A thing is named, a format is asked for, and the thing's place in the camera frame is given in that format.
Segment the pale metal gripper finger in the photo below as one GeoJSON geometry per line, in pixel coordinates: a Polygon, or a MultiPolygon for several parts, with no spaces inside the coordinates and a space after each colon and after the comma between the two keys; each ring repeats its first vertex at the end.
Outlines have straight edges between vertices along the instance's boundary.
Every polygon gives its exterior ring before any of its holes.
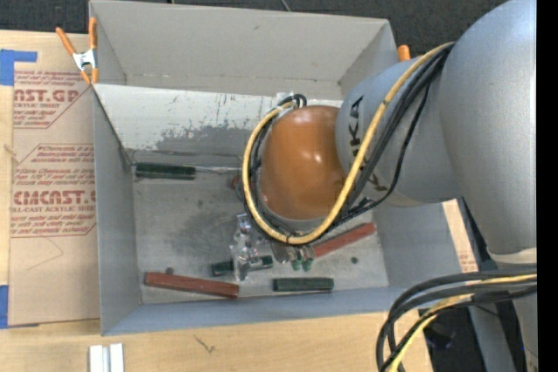
{"type": "Polygon", "coordinates": [[[251,258],[253,256],[252,223],[247,214],[236,216],[236,229],[233,235],[230,253],[233,258],[251,258]]]}
{"type": "Polygon", "coordinates": [[[261,270],[262,267],[262,257],[255,248],[244,247],[235,254],[234,269],[238,281],[244,281],[250,272],[261,270]]]}

